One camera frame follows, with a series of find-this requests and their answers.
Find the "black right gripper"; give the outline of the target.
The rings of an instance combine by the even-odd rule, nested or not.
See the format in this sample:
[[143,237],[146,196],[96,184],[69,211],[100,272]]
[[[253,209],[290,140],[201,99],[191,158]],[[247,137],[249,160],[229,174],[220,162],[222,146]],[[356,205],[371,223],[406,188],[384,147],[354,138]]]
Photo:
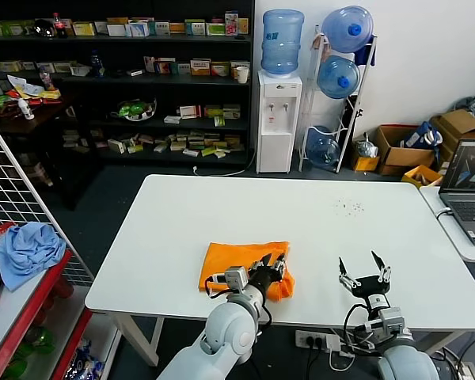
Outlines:
[[386,294],[390,290],[391,267],[374,251],[371,251],[371,254],[378,266],[379,275],[354,279],[348,274],[344,262],[339,257],[339,282],[353,296],[362,299],[369,312],[375,312],[390,307]]

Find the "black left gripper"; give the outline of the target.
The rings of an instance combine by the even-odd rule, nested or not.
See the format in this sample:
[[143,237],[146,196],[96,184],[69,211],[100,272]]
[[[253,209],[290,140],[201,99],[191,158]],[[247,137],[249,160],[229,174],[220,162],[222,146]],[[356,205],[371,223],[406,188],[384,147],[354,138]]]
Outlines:
[[254,261],[249,270],[248,287],[256,288],[263,296],[267,294],[268,288],[274,282],[283,280],[287,263],[284,255],[279,255],[274,262],[274,268],[269,267],[271,255],[265,255],[261,259]]

